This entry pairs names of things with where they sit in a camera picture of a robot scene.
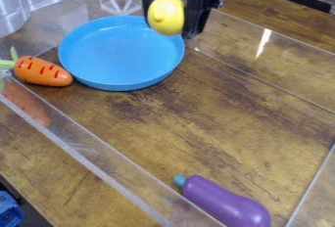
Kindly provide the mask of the blue round tray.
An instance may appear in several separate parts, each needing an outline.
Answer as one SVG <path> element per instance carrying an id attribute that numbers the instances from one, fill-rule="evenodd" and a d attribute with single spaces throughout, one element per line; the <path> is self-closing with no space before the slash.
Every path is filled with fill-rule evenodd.
<path id="1" fill-rule="evenodd" d="M 186 41 L 180 35 L 159 34 L 141 16 L 115 16 L 76 28 L 61 42 L 58 56 L 85 85 L 133 91 L 169 77 L 186 57 Z"/>

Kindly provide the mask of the blue object at corner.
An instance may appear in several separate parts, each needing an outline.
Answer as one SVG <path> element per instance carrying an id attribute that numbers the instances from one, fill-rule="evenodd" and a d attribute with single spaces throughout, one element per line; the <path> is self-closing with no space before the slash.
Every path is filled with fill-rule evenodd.
<path id="1" fill-rule="evenodd" d="M 25 219 L 23 210 L 7 191 L 0 191 L 0 227 L 19 227 Z"/>

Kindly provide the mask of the clear acrylic enclosure wall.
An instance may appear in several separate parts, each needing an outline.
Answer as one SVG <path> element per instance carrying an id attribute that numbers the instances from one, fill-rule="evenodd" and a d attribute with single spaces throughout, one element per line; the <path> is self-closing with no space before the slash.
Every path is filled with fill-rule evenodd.
<path id="1" fill-rule="evenodd" d="M 53 227 L 222 227 L 179 174 L 258 200 L 273 227 L 335 227 L 335 16 L 227 0 L 135 92 L 0 72 L 0 178 Z"/>

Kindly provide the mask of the yellow toy lemon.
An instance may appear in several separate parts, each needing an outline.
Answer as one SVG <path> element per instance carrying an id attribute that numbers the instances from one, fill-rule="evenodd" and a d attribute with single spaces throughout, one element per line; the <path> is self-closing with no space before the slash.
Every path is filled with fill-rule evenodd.
<path id="1" fill-rule="evenodd" d="M 155 0 L 148 9 L 148 23 L 164 35 L 183 32 L 186 25 L 186 4 L 183 0 Z"/>

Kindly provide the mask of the purple toy eggplant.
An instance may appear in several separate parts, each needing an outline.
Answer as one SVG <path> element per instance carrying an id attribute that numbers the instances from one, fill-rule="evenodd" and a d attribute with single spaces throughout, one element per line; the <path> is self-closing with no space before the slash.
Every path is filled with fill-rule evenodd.
<path id="1" fill-rule="evenodd" d="M 175 177 L 184 196 L 228 227 L 271 227 L 269 209 L 200 175 Z"/>

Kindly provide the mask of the orange toy carrot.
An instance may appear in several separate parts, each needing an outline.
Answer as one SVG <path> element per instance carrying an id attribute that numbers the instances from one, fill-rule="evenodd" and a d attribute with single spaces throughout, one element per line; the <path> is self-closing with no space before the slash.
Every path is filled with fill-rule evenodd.
<path id="1" fill-rule="evenodd" d="M 15 48 L 11 48 L 11 57 L 11 60 L 0 60 L 0 69 L 11 70 L 22 81 L 53 87 L 73 84 L 73 75 L 57 64 L 34 56 L 19 56 Z"/>

